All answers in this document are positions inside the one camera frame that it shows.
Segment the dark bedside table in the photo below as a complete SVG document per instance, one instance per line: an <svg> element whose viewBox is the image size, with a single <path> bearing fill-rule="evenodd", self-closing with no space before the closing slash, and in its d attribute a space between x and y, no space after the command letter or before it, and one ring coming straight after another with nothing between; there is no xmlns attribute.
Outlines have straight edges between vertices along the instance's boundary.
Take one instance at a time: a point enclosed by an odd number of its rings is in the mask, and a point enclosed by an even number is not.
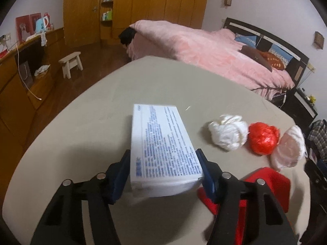
<svg viewBox="0 0 327 245"><path fill-rule="evenodd" d="M282 111L289 115L303 132L309 130L318 115L317 110L310 104L301 89L295 89L287 94Z"/></svg>

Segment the right wall lamp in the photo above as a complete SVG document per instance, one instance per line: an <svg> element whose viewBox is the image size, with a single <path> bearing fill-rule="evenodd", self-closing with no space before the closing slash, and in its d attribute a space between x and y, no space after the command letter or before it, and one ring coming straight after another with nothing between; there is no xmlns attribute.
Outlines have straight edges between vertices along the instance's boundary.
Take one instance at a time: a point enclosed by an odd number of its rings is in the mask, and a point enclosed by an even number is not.
<svg viewBox="0 0 327 245"><path fill-rule="evenodd" d="M314 33L313 45L320 50L323 50L324 48L324 37L321 33L317 31Z"/></svg>

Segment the red fleece glove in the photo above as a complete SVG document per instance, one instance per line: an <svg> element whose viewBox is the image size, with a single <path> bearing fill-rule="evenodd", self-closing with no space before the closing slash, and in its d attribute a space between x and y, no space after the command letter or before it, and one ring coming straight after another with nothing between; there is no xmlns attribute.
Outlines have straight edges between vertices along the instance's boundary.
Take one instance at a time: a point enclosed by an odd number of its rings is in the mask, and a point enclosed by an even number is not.
<svg viewBox="0 0 327 245"><path fill-rule="evenodd" d="M245 182L228 172L220 172L216 179L212 190L197 190L203 204L216 209L208 244L296 244L287 216L265 179Z"/></svg>

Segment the small white wooden stool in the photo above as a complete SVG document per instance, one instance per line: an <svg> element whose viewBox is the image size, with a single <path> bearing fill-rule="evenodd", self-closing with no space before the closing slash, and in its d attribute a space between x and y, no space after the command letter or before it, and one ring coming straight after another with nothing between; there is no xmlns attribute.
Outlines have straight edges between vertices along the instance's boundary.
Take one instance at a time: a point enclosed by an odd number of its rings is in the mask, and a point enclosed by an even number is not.
<svg viewBox="0 0 327 245"><path fill-rule="evenodd" d="M70 70L74 67L78 67L80 71L83 71L83 65L80 60L80 51L75 51L66 57L59 60L59 64L62 66L63 78L71 79Z"/></svg>

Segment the light blue electric kettle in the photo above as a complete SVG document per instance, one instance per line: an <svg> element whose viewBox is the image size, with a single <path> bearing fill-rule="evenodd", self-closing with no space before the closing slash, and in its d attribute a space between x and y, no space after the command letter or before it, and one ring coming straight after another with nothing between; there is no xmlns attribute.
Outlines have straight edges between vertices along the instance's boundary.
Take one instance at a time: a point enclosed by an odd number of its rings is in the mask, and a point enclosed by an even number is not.
<svg viewBox="0 0 327 245"><path fill-rule="evenodd" d="M36 21L36 29L35 33L43 33L46 32L49 26L49 18L48 16L44 16Z"/></svg>

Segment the yellow plush toy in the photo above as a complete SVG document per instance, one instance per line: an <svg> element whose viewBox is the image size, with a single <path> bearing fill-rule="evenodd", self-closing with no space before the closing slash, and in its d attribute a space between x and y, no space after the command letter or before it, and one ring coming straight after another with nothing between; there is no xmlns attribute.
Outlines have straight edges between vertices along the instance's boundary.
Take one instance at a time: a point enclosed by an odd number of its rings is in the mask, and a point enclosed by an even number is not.
<svg viewBox="0 0 327 245"><path fill-rule="evenodd" d="M310 103L314 105L316 102L316 98L313 95L310 95L308 98L309 98Z"/></svg>

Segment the brown cushion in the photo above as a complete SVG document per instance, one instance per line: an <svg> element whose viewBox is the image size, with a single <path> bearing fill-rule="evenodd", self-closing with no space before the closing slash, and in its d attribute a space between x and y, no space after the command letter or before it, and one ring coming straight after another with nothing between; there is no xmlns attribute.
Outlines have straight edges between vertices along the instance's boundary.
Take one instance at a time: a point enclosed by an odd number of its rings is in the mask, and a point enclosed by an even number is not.
<svg viewBox="0 0 327 245"><path fill-rule="evenodd" d="M243 55L251 58L252 60L254 60L255 62L261 64L262 66L264 66L266 69L268 69L270 72L273 71L272 66L269 64L269 62L267 62L265 60L265 58L263 58L261 56L261 54L259 53L259 51L253 47L244 45L241 50L239 50L240 53L242 53Z"/></svg>

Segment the white plastic bag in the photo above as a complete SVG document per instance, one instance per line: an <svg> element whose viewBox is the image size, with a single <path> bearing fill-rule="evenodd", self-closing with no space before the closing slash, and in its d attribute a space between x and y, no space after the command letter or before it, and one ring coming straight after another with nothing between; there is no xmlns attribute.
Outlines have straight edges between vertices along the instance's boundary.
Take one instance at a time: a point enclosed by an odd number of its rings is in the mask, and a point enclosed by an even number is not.
<svg viewBox="0 0 327 245"><path fill-rule="evenodd" d="M212 142L225 151L243 146L248 137L249 126L240 115L221 115L208 125Z"/></svg>

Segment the wall lamp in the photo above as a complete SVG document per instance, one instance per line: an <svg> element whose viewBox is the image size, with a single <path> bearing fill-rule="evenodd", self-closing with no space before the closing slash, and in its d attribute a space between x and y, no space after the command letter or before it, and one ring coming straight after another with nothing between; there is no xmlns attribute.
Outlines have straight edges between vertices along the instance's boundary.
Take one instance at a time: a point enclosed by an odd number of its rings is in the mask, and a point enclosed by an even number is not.
<svg viewBox="0 0 327 245"><path fill-rule="evenodd" d="M323 50L324 48L324 37L321 33L317 31L314 33L313 45L320 50Z"/></svg>
<svg viewBox="0 0 327 245"><path fill-rule="evenodd" d="M224 6L225 7L230 7L232 4L232 0L224 0Z"/></svg>

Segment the wooden side cabinet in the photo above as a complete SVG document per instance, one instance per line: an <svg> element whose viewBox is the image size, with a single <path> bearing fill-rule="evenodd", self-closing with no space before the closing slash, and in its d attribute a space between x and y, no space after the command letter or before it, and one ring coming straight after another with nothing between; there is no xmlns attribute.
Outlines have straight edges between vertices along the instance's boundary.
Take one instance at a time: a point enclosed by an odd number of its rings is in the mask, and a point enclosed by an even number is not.
<svg viewBox="0 0 327 245"><path fill-rule="evenodd" d="M54 86L59 60L68 53L63 28L47 32L45 37L44 47L41 38L35 37L1 58L1 199L26 150L37 110ZM34 79L30 89L25 87L18 69L25 62L31 69L50 66L44 75Z"/></svg>

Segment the red plastic bag ball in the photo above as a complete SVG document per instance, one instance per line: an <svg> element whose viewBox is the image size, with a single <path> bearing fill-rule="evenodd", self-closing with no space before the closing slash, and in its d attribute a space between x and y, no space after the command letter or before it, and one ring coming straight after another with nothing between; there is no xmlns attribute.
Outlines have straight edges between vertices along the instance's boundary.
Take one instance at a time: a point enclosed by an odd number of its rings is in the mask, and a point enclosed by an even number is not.
<svg viewBox="0 0 327 245"><path fill-rule="evenodd" d="M262 122L252 123L249 126L248 141L250 148L257 155L270 155L277 146L280 130Z"/></svg>

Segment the black wooden headboard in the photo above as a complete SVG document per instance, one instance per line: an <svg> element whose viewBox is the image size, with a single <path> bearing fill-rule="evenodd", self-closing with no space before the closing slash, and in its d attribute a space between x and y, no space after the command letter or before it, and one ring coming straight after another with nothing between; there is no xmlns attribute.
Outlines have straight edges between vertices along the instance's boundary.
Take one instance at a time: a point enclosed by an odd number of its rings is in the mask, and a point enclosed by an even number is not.
<svg viewBox="0 0 327 245"><path fill-rule="evenodd" d="M309 58L300 50L270 32L240 20L227 18L223 27L243 36L256 36L256 48L264 52L272 49L280 55L279 58L287 63L286 72L295 86L299 84L309 62Z"/></svg>

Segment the bed with pink quilt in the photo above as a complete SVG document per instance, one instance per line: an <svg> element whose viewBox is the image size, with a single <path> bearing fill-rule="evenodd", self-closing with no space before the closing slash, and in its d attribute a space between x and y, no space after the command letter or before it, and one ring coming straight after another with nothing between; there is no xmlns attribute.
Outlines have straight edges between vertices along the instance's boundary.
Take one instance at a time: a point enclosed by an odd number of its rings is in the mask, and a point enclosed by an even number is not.
<svg viewBox="0 0 327 245"><path fill-rule="evenodd" d="M214 32L193 29L165 20L139 20L119 34L131 60L145 56L168 58L198 66L272 100L295 87L284 70L270 72L239 52L245 45L236 33L222 28Z"/></svg>

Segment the blue pillow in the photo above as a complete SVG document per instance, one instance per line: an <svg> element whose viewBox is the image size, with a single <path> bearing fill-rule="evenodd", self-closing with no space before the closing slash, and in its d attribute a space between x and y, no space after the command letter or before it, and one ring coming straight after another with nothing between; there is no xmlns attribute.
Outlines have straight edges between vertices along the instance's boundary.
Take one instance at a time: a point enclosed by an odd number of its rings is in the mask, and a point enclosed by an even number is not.
<svg viewBox="0 0 327 245"><path fill-rule="evenodd" d="M284 64L285 68L288 66L293 56L287 53L285 50L280 48L278 45L272 44L269 51L271 54L279 58Z"/></svg>
<svg viewBox="0 0 327 245"><path fill-rule="evenodd" d="M252 48L257 47L257 36L244 36L237 33L235 36L235 41L243 43Z"/></svg>

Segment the red dotted cushion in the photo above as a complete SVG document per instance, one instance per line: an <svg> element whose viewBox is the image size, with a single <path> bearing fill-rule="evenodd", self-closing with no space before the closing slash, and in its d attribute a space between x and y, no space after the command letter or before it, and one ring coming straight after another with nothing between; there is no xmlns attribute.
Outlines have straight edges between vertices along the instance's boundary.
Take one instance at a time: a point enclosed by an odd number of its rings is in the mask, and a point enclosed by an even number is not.
<svg viewBox="0 0 327 245"><path fill-rule="evenodd" d="M283 61L277 56L275 56L273 53L268 51L259 51L259 53L272 68L275 68L277 70L284 70L286 68Z"/></svg>

